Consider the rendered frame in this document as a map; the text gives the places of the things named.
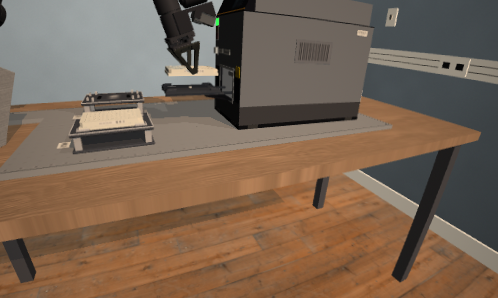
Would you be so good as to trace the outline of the small white label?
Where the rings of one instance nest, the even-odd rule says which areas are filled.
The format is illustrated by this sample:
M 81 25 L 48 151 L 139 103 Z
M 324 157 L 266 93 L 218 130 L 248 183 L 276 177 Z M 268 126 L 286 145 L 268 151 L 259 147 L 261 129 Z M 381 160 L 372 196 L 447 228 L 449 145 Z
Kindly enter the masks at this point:
M 57 148 L 66 148 L 70 146 L 71 142 L 59 143 Z

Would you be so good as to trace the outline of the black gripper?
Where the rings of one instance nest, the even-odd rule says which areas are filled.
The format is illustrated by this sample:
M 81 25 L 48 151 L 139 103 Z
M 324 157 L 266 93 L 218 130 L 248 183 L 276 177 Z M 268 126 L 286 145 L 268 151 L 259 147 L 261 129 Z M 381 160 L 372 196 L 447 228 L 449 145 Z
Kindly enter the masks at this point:
M 167 50 L 174 56 L 174 58 L 182 65 L 185 66 L 192 75 L 198 73 L 198 60 L 199 60 L 199 49 L 200 42 L 191 43 L 194 41 L 195 33 L 194 31 L 189 31 L 184 34 L 179 33 L 176 22 L 173 17 L 173 13 L 179 12 L 181 9 L 174 10 L 169 12 L 168 14 L 160 16 L 160 21 L 164 28 L 165 34 L 167 38 L 164 38 L 165 42 L 167 41 L 167 45 L 169 48 Z M 185 37 L 184 37 L 185 36 Z M 175 37 L 175 38 L 173 38 Z M 182 37 L 182 38 L 180 38 Z M 169 40 L 167 40 L 169 38 Z M 188 39 L 190 38 L 190 39 Z M 183 42 L 184 41 L 184 42 Z M 190 42 L 188 42 L 190 41 Z M 181 42 L 181 43 L 180 43 Z M 186 42 L 186 43 L 185 43 Z M 180 45 L 179 45 L 179 44 Z M 182 44 L 183 43 L 183 44 Z M 194 50 L 194 68 L 191 67 L 191 50 Z M 182 53 L 187 52 L 187 62 L 182 57 Z M 182 62 L 180 62 L 179 60 Z

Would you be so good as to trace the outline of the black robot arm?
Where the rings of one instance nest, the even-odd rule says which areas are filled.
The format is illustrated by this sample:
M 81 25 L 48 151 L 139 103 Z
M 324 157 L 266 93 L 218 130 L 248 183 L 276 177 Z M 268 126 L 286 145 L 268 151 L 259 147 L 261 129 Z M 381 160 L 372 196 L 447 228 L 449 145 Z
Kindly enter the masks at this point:
M 157 13 L 161 16 L 168 14 L 171 11 L 180 9 L 179 3 L 181 4 L 181 6 L 184 5 L 183 7 L 185 8 L 185 10 L 173 13 L 173 17 L 180 35 L 194 30 L 191 20 L 192 22 L 197 24 L 199 23 L 214 27 L 216 21 L 215 9 L 212 1 L 206 3 L 207 1 L 208 0 L 179 0 L 178 2 L 178 0 L 153 0 Z M 6 20 L 6 10 L 1 3 L 2 0 L 0 0 L 0 27 Z M 189 17 L 189 12 L 192 12 L 191 20 Z

